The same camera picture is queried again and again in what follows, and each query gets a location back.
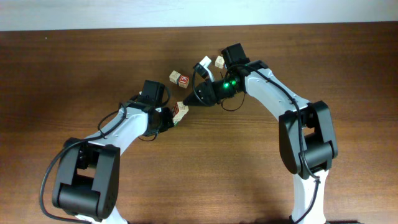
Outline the wooden block green R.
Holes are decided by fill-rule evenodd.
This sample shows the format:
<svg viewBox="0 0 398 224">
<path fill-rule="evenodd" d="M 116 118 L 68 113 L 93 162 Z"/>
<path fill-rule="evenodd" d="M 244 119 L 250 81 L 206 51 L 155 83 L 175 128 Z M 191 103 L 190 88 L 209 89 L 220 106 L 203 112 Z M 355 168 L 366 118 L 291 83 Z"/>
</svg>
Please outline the wooden block green R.
<svg viewBox="0 0 398 224">
<path fill-rule="evenodd" d="M 188 111 L 188 106 L 185 106 L 182 101 L 176 102 L 176 104 L 171 108 L 173 122 L 180 122 L 182 118 L 188 113 Z"/>
</svg>

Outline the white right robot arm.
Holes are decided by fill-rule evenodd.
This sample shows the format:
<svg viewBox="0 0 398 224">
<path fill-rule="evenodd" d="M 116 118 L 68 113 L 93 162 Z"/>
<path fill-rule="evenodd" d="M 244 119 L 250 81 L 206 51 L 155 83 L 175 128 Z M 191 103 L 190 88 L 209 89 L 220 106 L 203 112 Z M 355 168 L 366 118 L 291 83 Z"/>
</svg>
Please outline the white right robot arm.
<svg viewBox="0 0 398 224">
<path fill-rule="evenodd" d="M 279 124 L 279 152 L 293 175 L 294 208 L 291 223 L 326 223 L 324 191 L 332 161 L 338 155 L 335 130 L 328 105 L 296 95 L 280 82 L 261 60 L 251 61 L 241 44 L 222 50 L 227 69 L 216 81 L 205 57 L 193 67 L 204 81 L 192 86 L 183 103 L 187 106 L 213 106 L 237 93 L 257 99 Z"/>
</svg>

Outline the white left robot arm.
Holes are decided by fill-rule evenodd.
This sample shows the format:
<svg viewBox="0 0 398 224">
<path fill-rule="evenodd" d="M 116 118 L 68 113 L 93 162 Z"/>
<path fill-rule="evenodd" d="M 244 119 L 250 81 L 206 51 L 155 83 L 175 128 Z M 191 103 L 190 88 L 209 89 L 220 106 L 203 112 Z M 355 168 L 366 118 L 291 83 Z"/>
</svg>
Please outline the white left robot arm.
<svg viewBox="0 0 398 224">
<path fill-rule="evenodd" d="M 70 138 L 56 155 L 57 176 L 52 193 L 54 207 L 76 223 L 126 223 L 116 208 L 120 157 L 131 143 L 143 136 L 153 141 L 174 126 L 162 83 L 146 80 L 143 90 L 99 123 L 97 132 L 84 138 Z"/>
</svg>

